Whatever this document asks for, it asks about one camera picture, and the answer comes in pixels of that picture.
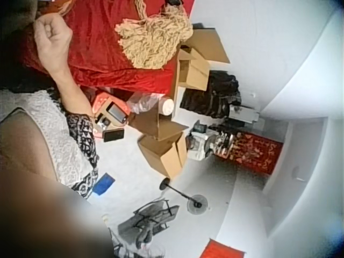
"open cardboard box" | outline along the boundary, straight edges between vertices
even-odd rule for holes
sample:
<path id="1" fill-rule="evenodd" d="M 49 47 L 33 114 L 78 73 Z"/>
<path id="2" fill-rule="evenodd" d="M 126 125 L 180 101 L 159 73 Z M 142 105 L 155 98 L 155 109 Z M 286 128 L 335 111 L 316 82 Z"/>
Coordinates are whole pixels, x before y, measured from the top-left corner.
<path id="1" fill-rule="evenodd" d="M 138 144 L 148 164 L 171 179 L 180 173 L 187 159 L 184 133 L 163 141 L 144 135 Z"/>
<path id="2" fill-rule="evenodd" d="M 229 63 L 229 59 L 222 46 L 219 35 L 214 28 L 200 28 L 193 31 L 192 37 L 184 45 L 195 49 L 207 61 L 218 61 Z M 190 53 L 178 49 L 176 55 L 179 60 L 194 60 Z M 171 83 L 171 90 L 167 96 L 177 103 L 177 91 L 180 77 L 180 62 L 176 62 L 174 78 Z M 181 133 L 187 126 L 173 122 L 173 115 L 164 116 L 159 114 L 158 104 L 151 110 L 140 114 L 133 114 L 129 119 L 129 125 L 139 130 L 141 133 L 161 141 Z"/>
<path id="3" fill-rule="evenodd" d="M 179 86 L 206 91 L 210 63 L 217 61 L 230 63 L 221 40 L 213 28 L 200 28 L 193 31 L 178 53 L 180 61 Z"/>
<path id="4" fill-rule="evenodd" d="M 176 53 L 178 61 L 176 62 L 174 78 L 171 83 L 171 90 L 167 94 L 174 100 L 174 103 L 177 103 L 180 78 L 179 60 L 193 61 L 204 58 L 207 62 L 230 62 L 215 29 L 194 30 L 193 36 L 184 45 L 194 49 L 198 55 L 195 54 L 195 51 L 190 50 L 188 52 L 178 48 Z M 183 131 L 188 127 L 171 121 L 172 118 L 173 115 L 159 114 L 158 103 L 147 112 L 132 113 L 129 118 L 129 125 L 145 134 L 138 144 L 149 165 L 170 178 L 175 177 L 182 170 L 187 158 Z"/>

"plastic bag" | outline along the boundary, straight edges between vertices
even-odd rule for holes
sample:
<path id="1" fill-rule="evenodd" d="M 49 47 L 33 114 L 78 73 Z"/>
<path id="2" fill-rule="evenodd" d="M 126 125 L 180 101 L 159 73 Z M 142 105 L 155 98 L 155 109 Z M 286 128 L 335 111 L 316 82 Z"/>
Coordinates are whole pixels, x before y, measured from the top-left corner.
<path id="1" fill-rule="evenodd" d="M 154 107 L 162 96 L 164 94 L 135 92 L 127 101 L 127 105 L 131 112 L 136 114 L 147 112 Z"/>

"white bottle cap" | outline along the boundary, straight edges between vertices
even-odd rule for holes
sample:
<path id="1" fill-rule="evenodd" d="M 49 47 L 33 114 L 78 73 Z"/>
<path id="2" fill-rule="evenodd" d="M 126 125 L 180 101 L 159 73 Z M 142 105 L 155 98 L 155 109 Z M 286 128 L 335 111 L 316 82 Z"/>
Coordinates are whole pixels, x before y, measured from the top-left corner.
<path id="1" fill-rule="evenodd" d="M 159 101 L 159 113 L 164 116 L 172 114 L 174 110 L 174 102 L 171 98 L 163 96 Z"/>

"beige yarn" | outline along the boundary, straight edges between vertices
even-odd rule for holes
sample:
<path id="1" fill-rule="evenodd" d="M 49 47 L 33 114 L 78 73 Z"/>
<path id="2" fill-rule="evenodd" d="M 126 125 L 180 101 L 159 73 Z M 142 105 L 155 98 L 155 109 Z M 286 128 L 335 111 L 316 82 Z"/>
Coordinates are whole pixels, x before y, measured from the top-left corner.
<path id="1" fill-rule="evenodd" d="M 176 53 L 180 42 L 192 36 L 192 24 L 183 6 L 166 5 L 160 14 L 148 17 L 144 0 L 135 0 L 141 20 L 124 19 L 115 31 L 118 43 L 133 67 L 161 69 Z"/>

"red mat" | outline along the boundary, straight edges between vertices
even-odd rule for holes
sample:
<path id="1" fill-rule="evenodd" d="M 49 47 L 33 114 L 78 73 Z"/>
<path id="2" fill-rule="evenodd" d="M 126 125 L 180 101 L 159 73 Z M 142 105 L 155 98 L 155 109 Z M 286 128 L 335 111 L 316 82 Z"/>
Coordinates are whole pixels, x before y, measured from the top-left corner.
<path id="1" fill-rule="evenodd" d="M 274 171 L 283 143 L 272 141 L 255 134 L 237 134 L 229 159 L 257 173 Z"/>
<path id="2" fill-rule="evenodd" d="M 159 13 L 164 0 L 145 0 L 147 14 Z M 194 0 L 184 0 L 188 14 Z M 87 87 L 112 87 L 129 91 L 168 93 L 176 59 L 170 60 L 163 69 L 134 69 L 118 44 L 120 36 L 115 25 L 124 18 L 139 19 L 134 0 L 77 0 L 64 17 L 73 30 L 68 63 L 76 83 Z M 27 30 L 21 46 L 22 61 L 33 68 L 41 67 L 32 28 Z"/>
<path id="3" fill-rule="evenodd" d="M 200 258 L 243 258 L 244 255 L 245 253 L 242 251 L 222 245 L 210 239 Z"/>

